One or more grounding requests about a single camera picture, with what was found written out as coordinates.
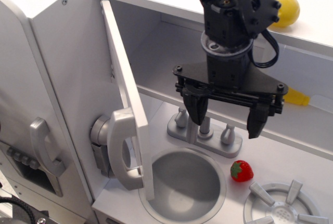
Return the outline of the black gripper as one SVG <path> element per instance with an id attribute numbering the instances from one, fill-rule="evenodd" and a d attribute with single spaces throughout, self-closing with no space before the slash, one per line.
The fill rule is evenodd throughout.
<path id="1" fill-rule="evenodd" d="M 249 139 L 254 139 L 270 115 L 282 112 L 287 85 L 263 73 L 251 56 L 251 51 L 230 57 L 208 55 L 204 62 L 173 68 L 176 90 L 195 124 L 203 123 L 210 99 L 249 107 L 247 131 Z"/>

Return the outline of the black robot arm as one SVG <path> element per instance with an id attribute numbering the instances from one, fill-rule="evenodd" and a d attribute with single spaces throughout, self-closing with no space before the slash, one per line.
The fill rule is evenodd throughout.
<path id="1" fill-rule="evenodd" d="M 250 109 L 249 138 L 257 138 L 270 116 L 283 110 L 287 85 L 263 73 L 279 58 L 279 46 L 268 27 L 279 21 L 278 0 L 200 0 L 204 63 L 173 68 L 176 90 L 191 120 L 201 125 L 208 101 Z"/>

